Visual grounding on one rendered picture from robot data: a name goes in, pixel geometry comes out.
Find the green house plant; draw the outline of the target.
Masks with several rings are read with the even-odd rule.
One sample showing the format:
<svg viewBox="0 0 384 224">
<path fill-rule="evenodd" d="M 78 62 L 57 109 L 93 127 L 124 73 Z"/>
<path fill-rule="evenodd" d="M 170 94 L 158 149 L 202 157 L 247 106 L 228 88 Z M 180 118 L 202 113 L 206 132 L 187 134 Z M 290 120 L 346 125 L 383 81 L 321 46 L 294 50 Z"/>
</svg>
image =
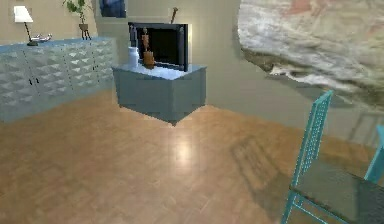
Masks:
<svg viewBox="0 0 384 224">
<path fill-rule="evenodd" d="M 79 16 L 79 29 L 83 40 L 91 40 L 89 26 L 86 23 L 85 9 L 91 9 L 86 0 L 63 0 L 62 5 L 67 8 L 70 13 L 76 13 Z"/>
</svg>

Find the long grey-blue sideboard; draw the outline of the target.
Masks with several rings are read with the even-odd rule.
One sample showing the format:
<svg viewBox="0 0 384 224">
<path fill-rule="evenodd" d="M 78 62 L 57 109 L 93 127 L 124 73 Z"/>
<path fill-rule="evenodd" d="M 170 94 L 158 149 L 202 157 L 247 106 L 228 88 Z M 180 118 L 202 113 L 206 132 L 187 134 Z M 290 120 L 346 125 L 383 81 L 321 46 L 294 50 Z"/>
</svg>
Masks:
<svg viewBox="0 0 384 224">
<path fill-rule="evenodd" d="M 12 122 L 110 89 L 116 63 L 111 37 L 0 45 L 0 121 Z"/>
</svg>

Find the grey-blue television stand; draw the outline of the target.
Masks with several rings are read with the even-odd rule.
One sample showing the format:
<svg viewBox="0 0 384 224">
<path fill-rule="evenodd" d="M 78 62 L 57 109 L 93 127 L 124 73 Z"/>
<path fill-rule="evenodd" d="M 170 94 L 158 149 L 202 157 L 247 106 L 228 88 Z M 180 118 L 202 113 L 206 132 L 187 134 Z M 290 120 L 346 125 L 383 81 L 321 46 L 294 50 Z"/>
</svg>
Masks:
<svg viewBox="0 0 384 224">
<path fill-rule="evenodd" d="M 205 105 L 206 69 L 193 64 L 187 72 L 128 64 L 113 67 L 118 105 L 176 125 Z"/>
</svg>

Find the teal metal chair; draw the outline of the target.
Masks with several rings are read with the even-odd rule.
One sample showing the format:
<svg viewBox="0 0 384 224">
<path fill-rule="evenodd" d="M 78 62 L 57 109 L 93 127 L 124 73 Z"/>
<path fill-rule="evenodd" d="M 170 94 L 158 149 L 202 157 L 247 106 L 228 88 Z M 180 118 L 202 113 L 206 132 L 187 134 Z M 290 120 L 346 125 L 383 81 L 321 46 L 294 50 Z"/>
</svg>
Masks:
<svg viewBox="0 0 384 224">
<path fill-rule="evenodd" d="M 296 208 L 321 224 L 320 216 L 305 203 L 324 211 L 341 224 L 384 224 L 384 126 L 377 127 L 379 144 L 363 177 L 318 159 L 323 128 L 333 92 L 312 104 L 280 224 L 287 224 Z"/>
</svg>

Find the white vase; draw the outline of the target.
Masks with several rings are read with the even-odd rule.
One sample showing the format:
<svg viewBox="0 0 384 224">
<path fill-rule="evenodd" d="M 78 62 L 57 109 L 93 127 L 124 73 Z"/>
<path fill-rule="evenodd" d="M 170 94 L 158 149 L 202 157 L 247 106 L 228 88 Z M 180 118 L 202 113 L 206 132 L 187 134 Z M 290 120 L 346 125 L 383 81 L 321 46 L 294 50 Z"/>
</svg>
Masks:
<svg viewBox="0 0 384 224">
<path fill-rule="evenodd" d="M 137 47 L 128 48 L 128 65 L 130 67 L 137 67 L 139 64 L 139 53 Z"/>
</svg>

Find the white shade table lamp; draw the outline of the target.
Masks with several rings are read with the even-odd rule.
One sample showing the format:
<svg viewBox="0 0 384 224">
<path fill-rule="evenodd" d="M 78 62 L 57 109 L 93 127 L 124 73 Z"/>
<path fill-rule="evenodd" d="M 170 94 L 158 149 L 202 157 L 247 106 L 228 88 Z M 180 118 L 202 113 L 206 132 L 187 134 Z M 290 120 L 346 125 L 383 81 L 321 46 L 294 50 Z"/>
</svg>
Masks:
<svg viewBox="0 0 384 224">
<path fill-rule="evenodd" d="M 25 26 L 25 29 L 27 31 L 29 42 L 27 43 L 28 46 L 37 46 L 38 43 L 36 41 L 33 41 L 31 39 L 31 35 L 28 28 L 28 23 L 32 23 L 33 19 L 31 15 L 28 12 L 28 9 L 25 6 L 14 6 L 13 7 L 14 12 L 14 21 L 16 23 L 23 23 Z"/>
</svg>

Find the blue framed wall picture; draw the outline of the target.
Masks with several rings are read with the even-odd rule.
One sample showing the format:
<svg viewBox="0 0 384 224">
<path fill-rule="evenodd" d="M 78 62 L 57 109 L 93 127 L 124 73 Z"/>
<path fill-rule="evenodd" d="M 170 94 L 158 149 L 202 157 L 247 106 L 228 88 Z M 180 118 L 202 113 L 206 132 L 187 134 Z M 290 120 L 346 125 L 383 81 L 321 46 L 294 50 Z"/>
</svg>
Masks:
<svg viewBox="0 0 384 224">
<path fill-rule="evenodd" d="M 126 17 L 125 0 L 99 0 L 99 7 L 103 17 Z"/>
</svg>

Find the black television set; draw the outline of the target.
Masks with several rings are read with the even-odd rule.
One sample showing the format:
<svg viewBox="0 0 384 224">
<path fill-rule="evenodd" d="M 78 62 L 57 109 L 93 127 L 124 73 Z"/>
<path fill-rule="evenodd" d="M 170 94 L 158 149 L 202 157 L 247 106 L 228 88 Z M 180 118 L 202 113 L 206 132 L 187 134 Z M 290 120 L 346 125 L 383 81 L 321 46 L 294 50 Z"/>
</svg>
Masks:
<svg viewBox="0 0 384 224">
<path fill-rule="evenodd" d="M 139 62 L 143 63 L 143 29 L 149 35 L 149 51 L 154 56 L 154 66 L 188 70 L 188 25 L 170 23 L 129 22 L 132 47 L 138 48 Z"/>
</svg>

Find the brown wooden statuette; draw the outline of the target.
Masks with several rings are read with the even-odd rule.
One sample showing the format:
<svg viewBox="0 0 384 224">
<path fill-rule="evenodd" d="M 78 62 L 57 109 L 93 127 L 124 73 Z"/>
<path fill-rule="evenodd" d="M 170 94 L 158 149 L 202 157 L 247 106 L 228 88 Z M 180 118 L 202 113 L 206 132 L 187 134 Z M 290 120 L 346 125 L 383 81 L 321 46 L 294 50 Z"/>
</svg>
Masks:
<svg viewBox="0 0 384 224">
<path fill-rule="evenodd" d="M 143 29 L 142 42 L 144 46 L 143 63 L 146 68 L 153 69 L 155 65 L 154 56 L 153 53 L 149 51 L 149 35 L 147 34 L 146 28 Z"/>
</svg>

